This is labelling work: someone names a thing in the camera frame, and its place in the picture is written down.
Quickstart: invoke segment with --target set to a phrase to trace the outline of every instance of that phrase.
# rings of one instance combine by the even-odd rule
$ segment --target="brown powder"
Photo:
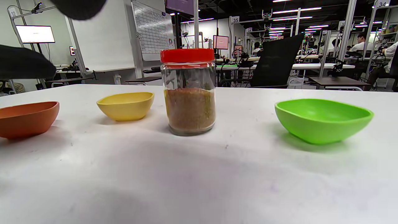
[[[164,91],[170,126],[182,133],[205,131],[216,119],[214,93],[200,88]]]

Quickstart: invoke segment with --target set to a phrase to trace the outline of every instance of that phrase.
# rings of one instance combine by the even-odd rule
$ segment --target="red lid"
[[[214,60],[214,50],[210,48],[172,49],[160,52],[162,63],[190,63]]]

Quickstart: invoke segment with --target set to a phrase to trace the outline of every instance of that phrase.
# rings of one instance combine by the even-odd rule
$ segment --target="orange bowl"
[[[0,137],[27,138],[50,129],[59,112],[59,102],[24,104],[0,109]]]

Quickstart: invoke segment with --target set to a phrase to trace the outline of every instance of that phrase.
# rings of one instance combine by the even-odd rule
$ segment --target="computer screen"
[[[23,43],[55,43],[50,26],[16,26]]]
[[[71,56],[76,56],[75,52],[74,52],[74,47],[73,46],[69,46],[69,51],[70,51],[70,55]]]
[[[166,8],[193,15],[193,0],[166,0]]]
[[[225,36],[213,36],[213,48],[219,50],[228,50],[229,37]]]

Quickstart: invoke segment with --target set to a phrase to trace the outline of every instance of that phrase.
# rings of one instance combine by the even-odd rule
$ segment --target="green bowl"
[[[311,144],[329,144],[356,134],[372,120],[370,110],[330,100],[300,99],[275,104],[282,125]]]

